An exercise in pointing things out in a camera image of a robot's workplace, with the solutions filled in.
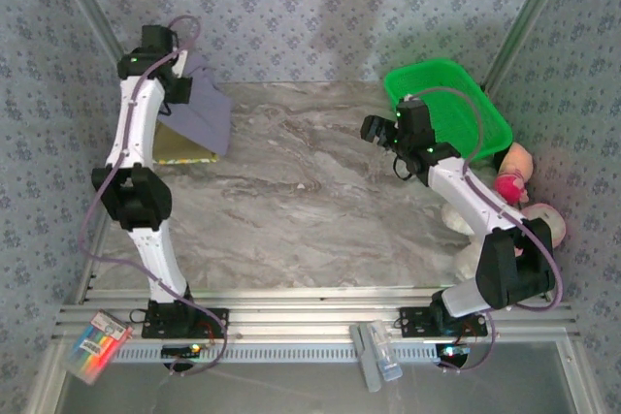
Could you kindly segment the olive green skirt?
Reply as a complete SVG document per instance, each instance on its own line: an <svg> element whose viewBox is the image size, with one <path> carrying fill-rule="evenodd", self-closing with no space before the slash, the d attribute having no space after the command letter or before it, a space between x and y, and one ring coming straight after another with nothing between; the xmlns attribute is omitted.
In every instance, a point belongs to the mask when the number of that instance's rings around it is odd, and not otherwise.
<svg viewBox="0 0 621 414"><path fill-rule="evenodd" d="M215 154L159 123L153 142L153 159L201 158Z"/></svg>

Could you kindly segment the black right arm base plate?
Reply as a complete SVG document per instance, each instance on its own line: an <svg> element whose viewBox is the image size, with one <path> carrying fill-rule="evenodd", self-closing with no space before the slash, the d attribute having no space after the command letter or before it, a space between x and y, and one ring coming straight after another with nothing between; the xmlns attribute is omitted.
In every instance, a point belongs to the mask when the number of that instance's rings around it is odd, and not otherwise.
<svg viewBox="0 0 621 414"><path fill-rule="evenodd" d="M482 314L452 317L431 307L401 307L395 325L402 337L488 336Z"/></svg>

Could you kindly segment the aluminium frame post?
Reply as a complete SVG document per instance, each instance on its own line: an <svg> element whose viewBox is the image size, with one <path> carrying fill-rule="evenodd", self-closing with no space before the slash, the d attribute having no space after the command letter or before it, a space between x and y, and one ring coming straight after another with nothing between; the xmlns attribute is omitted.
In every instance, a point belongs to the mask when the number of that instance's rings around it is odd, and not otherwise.
<svg viewBox="0 0 621 414"><path fill-rule="evenodd" d="M97 0L76 0L76 2L81 8L91 31L112 63L116 86L119 86L117 62L123 55L124 49L117 39L111 23Z"/></svg>
<svg viewBox="0 0 621 414"><path fill-rule="evenodd" d="M539 16L549 0L525 0L515 21L510 26L498 53L496 54L481 87L486 95L494 97L510 71L519 51L536 26Z"/></svg>

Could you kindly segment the green plastic basket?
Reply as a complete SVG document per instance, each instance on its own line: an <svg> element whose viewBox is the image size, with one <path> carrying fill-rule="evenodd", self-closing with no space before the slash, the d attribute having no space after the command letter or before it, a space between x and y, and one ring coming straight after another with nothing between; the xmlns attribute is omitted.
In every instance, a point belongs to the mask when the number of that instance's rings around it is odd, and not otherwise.
<svg viewBox="0 0 621 414"><path fill-rule="evenodd" d="M467 95L470 103L445 91L422 97L429 108L436 140L450 143L464 157L474 152L479 134L483 135L483 143L476 159L493 156L513 142L506 120L469 73L452 60L430 59L398 68L386 75L383 84L393 106L403 97L429 88L450 87Z"/></svg>

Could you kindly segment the colourful marker pack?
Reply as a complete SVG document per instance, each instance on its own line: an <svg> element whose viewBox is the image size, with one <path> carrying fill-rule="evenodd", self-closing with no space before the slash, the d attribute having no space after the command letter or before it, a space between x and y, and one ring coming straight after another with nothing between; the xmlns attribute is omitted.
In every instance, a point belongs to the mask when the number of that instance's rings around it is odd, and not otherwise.
<svg viewBox="0 0 621 414"><path fill-rule="evenodd" d="M131 325L98 310L68 347L65 368L83 383L93 385L132 333Z"/></svg>

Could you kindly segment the peach plush doll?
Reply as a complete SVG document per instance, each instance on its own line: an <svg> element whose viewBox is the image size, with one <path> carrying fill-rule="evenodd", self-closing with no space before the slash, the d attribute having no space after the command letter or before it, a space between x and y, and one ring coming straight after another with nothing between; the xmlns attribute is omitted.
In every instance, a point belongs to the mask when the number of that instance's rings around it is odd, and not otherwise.
<svg viewBox="0 0 621 414"><path fill-rule="evenodd" d="M519 143L513 143L500 164L494 181L494 190L511 206L526 203L526 184L532 177L532 155Z"/></svg>

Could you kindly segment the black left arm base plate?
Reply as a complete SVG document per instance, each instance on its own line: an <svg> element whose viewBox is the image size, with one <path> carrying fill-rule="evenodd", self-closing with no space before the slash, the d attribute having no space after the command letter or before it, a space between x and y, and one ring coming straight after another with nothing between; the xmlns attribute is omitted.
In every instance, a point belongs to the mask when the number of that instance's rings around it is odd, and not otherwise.
<svg viewBox="0 0 621 414"><path fill-rule="evenodd" d="M159 317L149 310L141 330L144 339L222 339L223 331L216 320L193 307L185 308L177 318Z"/></svg>

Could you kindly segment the aluminium rail frame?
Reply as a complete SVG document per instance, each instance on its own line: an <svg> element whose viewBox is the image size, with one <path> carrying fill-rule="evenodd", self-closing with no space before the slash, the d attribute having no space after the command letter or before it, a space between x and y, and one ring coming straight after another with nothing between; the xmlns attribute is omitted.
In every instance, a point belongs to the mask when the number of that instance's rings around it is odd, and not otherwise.
<svg viewBox="0 0 621 414"><path fill-rule="evenodd" d="M392 325L402 306L423 306L435 288L350 287L195 290L204 307L230 310L228 329L239 343L342 343L348 327L380 320ZM145 306L145 290L91 290L79 304L61 307L52 338L77 337L99 309L126 320L132 309ZM580 332L572 308L562 303L543 313L522 308L492 313L500 343L576 340Z"/></svg>

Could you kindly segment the grey purple skirt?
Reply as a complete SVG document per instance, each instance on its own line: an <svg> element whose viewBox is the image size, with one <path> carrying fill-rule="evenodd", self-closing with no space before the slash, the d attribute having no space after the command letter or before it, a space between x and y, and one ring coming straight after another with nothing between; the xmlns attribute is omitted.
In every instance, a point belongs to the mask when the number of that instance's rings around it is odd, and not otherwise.
<svg viewBox="0 0 621 414"><path fill-rule="evenodd" d="M189 54L182 74L193 78L189 103L163 108L169 114L160 114L158 124L166 125L219 157L225 156L231 136L232 99L219 88L202 55Z"/></svg>

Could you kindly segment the grey plastic bracket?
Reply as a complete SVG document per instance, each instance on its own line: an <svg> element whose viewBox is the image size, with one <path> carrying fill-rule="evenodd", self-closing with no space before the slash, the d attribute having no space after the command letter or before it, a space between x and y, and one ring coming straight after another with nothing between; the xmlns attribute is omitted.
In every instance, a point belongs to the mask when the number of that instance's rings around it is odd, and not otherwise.
<svg viewBox="0 0 621 414"><path fill-rule="evenodd" d="M350 325L349 334L367 389L370 393L376 393L381 389L381 380L368 326L366 324Z"/></svg>

